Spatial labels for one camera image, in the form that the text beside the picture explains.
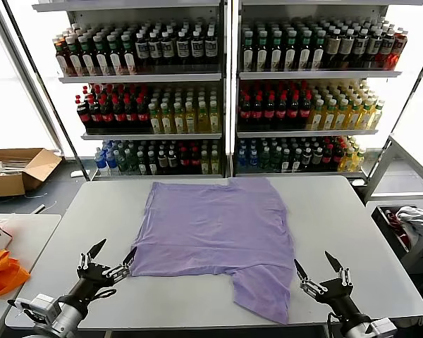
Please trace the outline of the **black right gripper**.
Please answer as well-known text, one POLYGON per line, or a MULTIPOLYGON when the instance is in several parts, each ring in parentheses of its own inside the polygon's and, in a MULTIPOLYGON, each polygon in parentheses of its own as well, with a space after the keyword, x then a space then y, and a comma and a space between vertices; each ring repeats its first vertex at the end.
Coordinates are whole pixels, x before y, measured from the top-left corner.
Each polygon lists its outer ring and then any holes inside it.
POLYGON ((294 259, 297 275, 300 279, 300 288, 306 294, 318 294, 317 301, 329 305, 338 318, 343 330, 351 330, 362 323, 369 323, 370 318, 362 314, 350 298, 353 290, 353 281, 349 268, 344 268, 339 260, 325 251, 325 256, 339 278, 320 282, 313 282, 294 259))

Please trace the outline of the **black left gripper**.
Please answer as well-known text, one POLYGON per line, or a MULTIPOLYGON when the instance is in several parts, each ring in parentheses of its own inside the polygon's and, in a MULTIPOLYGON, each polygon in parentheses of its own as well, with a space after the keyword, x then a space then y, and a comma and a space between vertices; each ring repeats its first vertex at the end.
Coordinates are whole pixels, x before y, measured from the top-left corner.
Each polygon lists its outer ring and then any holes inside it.
POLYGON ((137 247, 133 247, 121 264, 115 268, 91 263, 102 250, 106 239, 94 244, 87 253, 81 253, 78 262, 79 280, 67 294, 67 304, 77 308, 87 308, 99 291, 111 287, 130 274, 137 247))

